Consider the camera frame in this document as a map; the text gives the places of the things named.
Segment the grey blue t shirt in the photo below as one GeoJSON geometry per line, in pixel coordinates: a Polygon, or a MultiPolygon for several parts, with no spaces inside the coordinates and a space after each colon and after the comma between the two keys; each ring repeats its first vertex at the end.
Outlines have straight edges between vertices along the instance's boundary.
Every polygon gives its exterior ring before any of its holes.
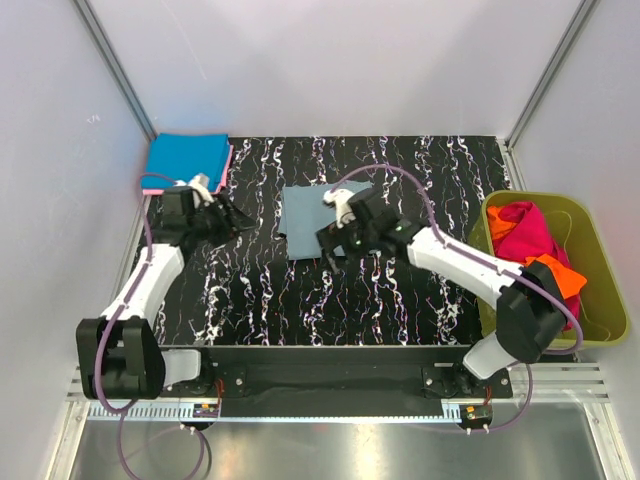
{"type": "Polygon", "coordinates": [[[278,232],[286,237],[289,260],[321,257],[316,232],[337,220],[336,211],[323,202],[324,194],[332,187],[324,184],[283,188],[278,232]]]}

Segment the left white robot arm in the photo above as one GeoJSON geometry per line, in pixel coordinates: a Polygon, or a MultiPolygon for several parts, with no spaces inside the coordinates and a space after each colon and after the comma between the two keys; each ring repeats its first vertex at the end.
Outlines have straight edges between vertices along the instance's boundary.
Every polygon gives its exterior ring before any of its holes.
{"type": "Polygon", "coordinates": [[[164,350],[154,322],[171,285],[202,244],[213,248],[255,227],[224,194],[195,182],[166,189],[161,212],[145,226],[147,244],[123,289],[97,318],[76,328],[84,395],[92,400],[153,400],[181,383],[196,396],[215,386],[216,372],[194,349],[164,350]]]}

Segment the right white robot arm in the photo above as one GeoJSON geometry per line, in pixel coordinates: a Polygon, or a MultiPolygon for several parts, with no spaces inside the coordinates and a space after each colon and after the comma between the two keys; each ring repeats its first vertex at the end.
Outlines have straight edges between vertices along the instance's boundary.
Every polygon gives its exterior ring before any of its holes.
{"type": "Polygon", "coordinates": [[[443,276],[495,311],[495,330],[475,343],[454,371],[455,387],[463,395],[480,394],[490,377],[508,366],[537,362],[574,320],[551,269],[539,261],[522,266],[492,257],[401,216],[373,188],[331,190],[323,202],[335,219],[316,238],[331,269],[338,268],[337,248],[348,259],[380,252],[443,276]]]}

